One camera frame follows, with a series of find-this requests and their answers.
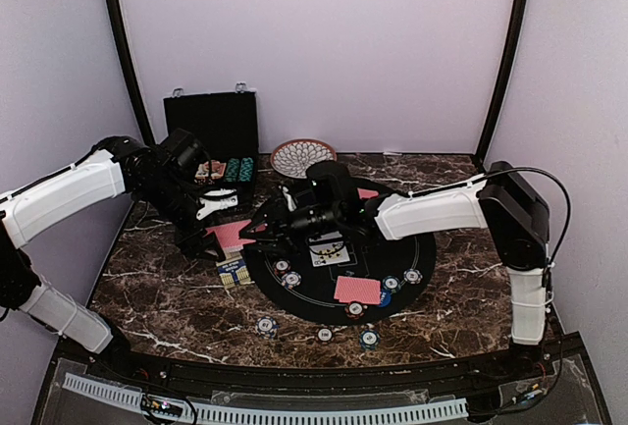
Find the red playing card deck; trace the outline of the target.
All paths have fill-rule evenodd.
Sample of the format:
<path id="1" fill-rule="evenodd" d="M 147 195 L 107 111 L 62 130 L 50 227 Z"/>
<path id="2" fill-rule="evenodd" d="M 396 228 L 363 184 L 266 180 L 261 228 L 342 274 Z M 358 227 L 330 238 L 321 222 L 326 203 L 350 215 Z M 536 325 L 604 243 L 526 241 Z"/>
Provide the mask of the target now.
<path id="1" fill-rule="evenodd" d="M 225 252 L 235 252 L 242 250 L 249 243 L 253 243 L 252 239 L 243 239 L 239 232 L 248 224 L 249 220 L 235 221 L 207 229 L 208 234 L 215 234 L 217 240 Z"/>

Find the red card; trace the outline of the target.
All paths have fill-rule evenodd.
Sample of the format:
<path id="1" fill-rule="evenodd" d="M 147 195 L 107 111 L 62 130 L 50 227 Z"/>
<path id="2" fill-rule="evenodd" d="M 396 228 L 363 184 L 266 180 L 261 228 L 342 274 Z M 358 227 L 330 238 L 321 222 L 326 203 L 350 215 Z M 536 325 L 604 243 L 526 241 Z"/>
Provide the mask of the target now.
<path id="1" fill-rule="evenodd" d="M 373 189 L 360 188 L 358 190 L 358 196 L 360 199 L 371 199 L 377 197 L 378 195 L 379 193 Z"/>

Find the red cards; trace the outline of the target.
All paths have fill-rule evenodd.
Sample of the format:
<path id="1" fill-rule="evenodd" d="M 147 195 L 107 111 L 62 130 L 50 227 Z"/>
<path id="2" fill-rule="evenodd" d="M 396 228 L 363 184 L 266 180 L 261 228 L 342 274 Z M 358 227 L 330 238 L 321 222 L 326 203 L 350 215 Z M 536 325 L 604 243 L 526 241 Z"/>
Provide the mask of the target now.
<path id="1" fill-rule="evenodd" d="M 359 302 L 366 305 L 379 305 L 381 282 L 370 278 L 338 276 L 334 300 L 342 303 Z"/>

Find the blue tan chip stack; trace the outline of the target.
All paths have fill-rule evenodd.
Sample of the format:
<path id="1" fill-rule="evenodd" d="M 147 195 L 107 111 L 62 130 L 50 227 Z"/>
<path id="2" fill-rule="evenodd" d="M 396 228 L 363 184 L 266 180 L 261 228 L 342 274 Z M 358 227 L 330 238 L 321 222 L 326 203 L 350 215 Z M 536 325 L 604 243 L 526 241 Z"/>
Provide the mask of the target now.
<path id="1" fill-rule="evenodd" d="M 279 325 L 268 316 L 260 317 L 255 324 L 256 334 L 265 339 L 273 339 L 278 333 Z"/>

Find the brown white chip stack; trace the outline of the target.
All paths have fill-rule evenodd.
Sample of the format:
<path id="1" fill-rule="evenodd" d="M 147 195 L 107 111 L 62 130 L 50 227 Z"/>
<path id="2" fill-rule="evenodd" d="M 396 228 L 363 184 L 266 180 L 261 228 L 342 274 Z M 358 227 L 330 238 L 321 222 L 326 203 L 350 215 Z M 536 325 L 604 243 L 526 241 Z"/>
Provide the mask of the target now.
<path id="1" fill-rule="evenodd" d="M 333 338 L 333 332 L 329 328 L 320 328 L 317 331 L 316 338 L 321 343 L 327 343 Z"/>

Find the blue small blind button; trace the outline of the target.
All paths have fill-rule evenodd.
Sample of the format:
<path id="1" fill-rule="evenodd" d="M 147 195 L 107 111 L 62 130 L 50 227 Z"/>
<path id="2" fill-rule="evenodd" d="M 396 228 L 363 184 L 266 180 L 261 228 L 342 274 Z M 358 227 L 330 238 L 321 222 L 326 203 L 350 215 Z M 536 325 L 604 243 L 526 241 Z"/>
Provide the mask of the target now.
<path id="1" fill-rule="evenodd" d="M 381 291 L 381 299 L 379 306 L 381 308 L 388 306 L 392 301 L 392 294 L 389 291 Z"/>

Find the blue green chip stack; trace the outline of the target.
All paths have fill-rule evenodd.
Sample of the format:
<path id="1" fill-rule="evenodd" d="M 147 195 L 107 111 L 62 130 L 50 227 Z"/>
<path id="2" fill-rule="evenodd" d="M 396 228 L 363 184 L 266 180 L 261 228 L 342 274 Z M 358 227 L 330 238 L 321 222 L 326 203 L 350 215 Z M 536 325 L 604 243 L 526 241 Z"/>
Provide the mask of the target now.
<path id="1" fill-rule="evenodd" d="M 381 337 L 376 330 L 366 329 L 359 333 L 359 344 L 364 350 L 374 350 L 378 347 Z"/>

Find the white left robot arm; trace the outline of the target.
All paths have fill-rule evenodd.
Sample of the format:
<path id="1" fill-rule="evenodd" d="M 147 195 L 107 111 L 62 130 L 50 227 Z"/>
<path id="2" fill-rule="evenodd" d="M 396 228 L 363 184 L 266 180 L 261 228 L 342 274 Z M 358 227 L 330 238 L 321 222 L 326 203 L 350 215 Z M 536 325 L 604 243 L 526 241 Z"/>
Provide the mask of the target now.
<path id="1" fill-rule="evenodd" d="M 99 357 L 118 382 L 138 373 L 118 328 L 32 267 L 26 247 L 100 202 L 129 195 L 145 201 L 175 226 L 176 247 L 188 258 L 221 261 L 218 238 L 208 233 L 212 215 L 238 205 L 236 189 L 193 178 L 210 156 L 191 133 L 176 130 L 159 144 L 126 135 L 106 137 L 77 162 L 1 195 L 1 306 L 34 321 Z"/>

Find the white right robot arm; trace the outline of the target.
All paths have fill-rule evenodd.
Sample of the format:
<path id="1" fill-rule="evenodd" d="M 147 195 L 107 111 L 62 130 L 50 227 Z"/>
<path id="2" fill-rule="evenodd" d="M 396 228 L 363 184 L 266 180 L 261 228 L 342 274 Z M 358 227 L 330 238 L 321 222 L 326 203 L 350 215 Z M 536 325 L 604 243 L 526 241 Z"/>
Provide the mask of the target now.
<path id="1" fill-rule="evenodd" d="M 510 337 L 501 358 L 511 380 L 539 362 L 550 271 L 549 207 L 507 163 L 486 174 L 417 192 L 353 176 L 335 161 L 268 198 L 241 230 L 259 289 L 315 323 L 375 323 L 426 290 L 445 238 L 480 234 L 510 285 Z"/>

